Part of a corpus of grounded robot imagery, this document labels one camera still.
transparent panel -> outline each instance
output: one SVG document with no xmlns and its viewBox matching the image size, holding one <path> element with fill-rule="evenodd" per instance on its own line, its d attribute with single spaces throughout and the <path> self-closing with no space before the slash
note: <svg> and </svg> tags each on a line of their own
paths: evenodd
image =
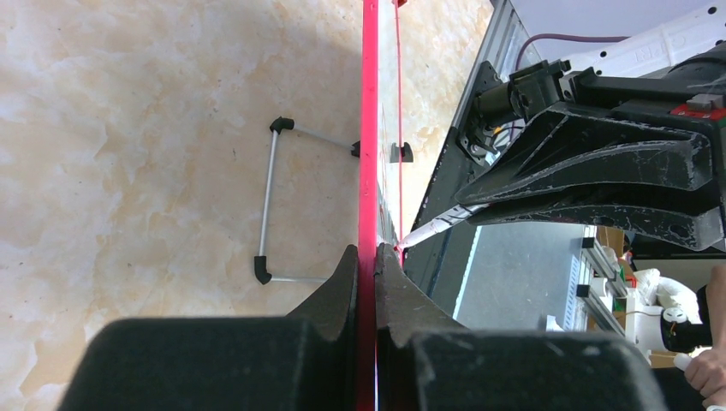
<svg viewBox="0 0 726 411">
<path fill-rule="evenodd" d="M 398 10 L 378 3 L 378 242 L 401 234 L 401 96 Z"/>
</svg>

human hand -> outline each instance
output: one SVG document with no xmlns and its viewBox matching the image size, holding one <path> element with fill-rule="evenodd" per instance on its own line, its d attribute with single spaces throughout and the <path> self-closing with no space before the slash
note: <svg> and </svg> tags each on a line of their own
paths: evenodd
<svg viewBox="0 0 726 411">
<path fill-rule="evenodd" d="M 706 401 L 714 396 L 713 404 L 726 405 L 726 349 L 713 348 L 694 358 L 684 372 L 686 380 Z"/>
<path fill-rule="evenodd" d="M 703 401 L 704 408 L 709 408 L 711 405 L 726 405 L 726 388 L 722 388 L 721 390 L 716 391 L 716 394 L 713 394 L 706 398 Z"/>
</svg>

wire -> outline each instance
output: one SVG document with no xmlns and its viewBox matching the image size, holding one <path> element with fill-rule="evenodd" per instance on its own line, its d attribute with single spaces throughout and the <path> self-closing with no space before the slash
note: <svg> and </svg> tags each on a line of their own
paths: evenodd
<svg viewBox="0 0 726 411">
<path fill-rule="evenodd" d="M 522 126 L 507 126 L 507 127 L 500 127 L 497 131 L 492 134 L 492 137 L 497 137 L 499 134 L 507 131 L 507 130 L 522 130 L 524 127 Z"/>
<path fill-rule="evenodd" d="M 593 37 L 593 36 L 574 36 L 571 34 L 560 34 L 560 33 L 541 33 L 534 35 L 527 39 L 520 48 L 520 52 L 517 54 L 517 61 L 515 64 L 515 71 L 520 69 L 521 59 L 524 56 L 524 50 L 532 43 L 541 39 L 549 40 L 562 40 L 562 41 L 574 41 L 575 43 L 618 43 L 624 39 L 629 39 L 629 36 L 610 36 L 610 37 Z"/>
<path fill-rule="evenodd" d="M 616 319 L 621 319 L 623 317 L 627 317 L 630 314 L 643 314 L 643 315 L 646 315 L 648 317 L 660 317 L 660 315 L 661 315 L 661 314 L 646 313 L 645 311 L 629 311 L 629 312 L 624 313 L 622 315 L 616 315 L 615 318 Z"/>
</svg>

finger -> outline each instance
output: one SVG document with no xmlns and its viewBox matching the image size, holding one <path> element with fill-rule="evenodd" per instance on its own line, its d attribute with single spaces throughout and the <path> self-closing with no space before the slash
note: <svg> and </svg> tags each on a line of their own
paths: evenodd
<svg viewBox="0 0 726 411">
<path fill-rule="evenodd" d="M 704 387 L 700 390 L 700 393 L 704 398 L 708 398 L 709 396 L 716 394 L 722 388 L 724 388 L 723 381 L 719 381 L 717 378 L 709 378 L 704 384 Z"/>
<path fill-rule="evenodd" d="M 699 371 L 696 372 L 696 375 L 693 376 L 693 379 L 691 379 L 691 386 L 696 391 L 701 391 L 705 387 L 705 384 L 709 380 L 709 373 L 707 372 L 704 367 L 699 368 Z"/>
<path fill-rule="evenodd" d="M 696 372 L 698 372 L 698 371 L 699 371 L 699 361 L 691 360 L 691 363 L 688 364 L 688 366 L 686 367 L 686 371 L 683 372 L 683 376 L 685 376 L 688 383 L 691 384 L 693 377 L 696 375 Z"/>
<path fill-rule="evenodd" d="M 715 394 L 708 396 L 703 401 L 704 408 L 709 408 L 711 405 L 717 405 L 720 407 L 726 406 L 726 388 L 722 388 Z"/>
</svg>

metal frame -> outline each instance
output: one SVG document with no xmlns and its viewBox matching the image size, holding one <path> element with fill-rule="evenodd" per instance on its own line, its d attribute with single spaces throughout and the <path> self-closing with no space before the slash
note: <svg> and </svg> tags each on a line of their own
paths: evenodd
<svg viewBox="0 0 726 411">
<path fill-rule="evenodd" d="M 605 251 L 598 239 L 594 237 L 583 238 L 582 255 L 595 266 L 595 271 L 599 275 L 608 279 L 608 287 L 615 297 L 625 298 L 628 296 L 625 283 L 620 278 L 620 272 L 616 271 L 615 267 L 605 257 Z"/>
<path fill-rule="evenodd" d="M 351 153 L 355 151 L 355 145 L 343 143 L 341 141 L 332 139 L 324 134 L 313 131 L 310 128 L 301 126 L 295 123 L 290 118 L 277 118 L 271 125 L 270 130 L 272 132 L 272 142 L 270 145 L 270 162 L 267 167 L 267 183 L 265 185 L 265 203 L 262 207 L 262 227 L 259 233 L 259 252 L 254 257 L 254 276 L 262 284 L 269 282 L 278 283 L 324 283 L 327 278 L 323 277 L 285 277 L 285 276 L 273 276 L 267 271 L 267 256 L 265 255 L 265 240 L 267 239 L 267 219 L 269 216 L 270 208 L 270 194 L 272 190 L 272 175 L 275 169 L 275 153 L 277 150 L 277 140 L 283 130 L 298 131 L 303 134 L 307 134 L 316 139 L 331 143 L 336 146 L 348 149 Z"/>
<path fill-rule="evenodd" d="M 615 317 L 612 315 L 612 311 L 603 304 L 592 291 L 592 287 L 587 284 L 580 284 L 577 286 L 577 296 L 585 302 L 587 311 L 595 320 L 595 323 L 600 329 L 605 331 L 614 331 L 620 337 L 625 337 L 625 330 L 620 326 Z"/>
<path fill-rule="evenodd" d="M 582 230 L 582 238 L 595 237 L 597 233 L 597 225 L 586 225 L 583 227 Z M 594 272 L 595 270 L 592 268 L 592 264 L 590 264 L 590 261 L 585 256 L 585 250 L 580 250 L 580 267 L 577 271 L 576 283 L 574 289 L 572 290 L 572 294 L 568 296 L 568 304 L 575 304 L 573 327 L 571 329 L 568 329 L 569 331 L 587 330 L 587 320 L 590 316 L 587 313 L 587 305 L 585 304 L 585 302 L 577 297 L 577 286 L 579 286 L 580 284 L 589 285 L 592 281 L 592 276 L 594 275 Z"/>
</svg>

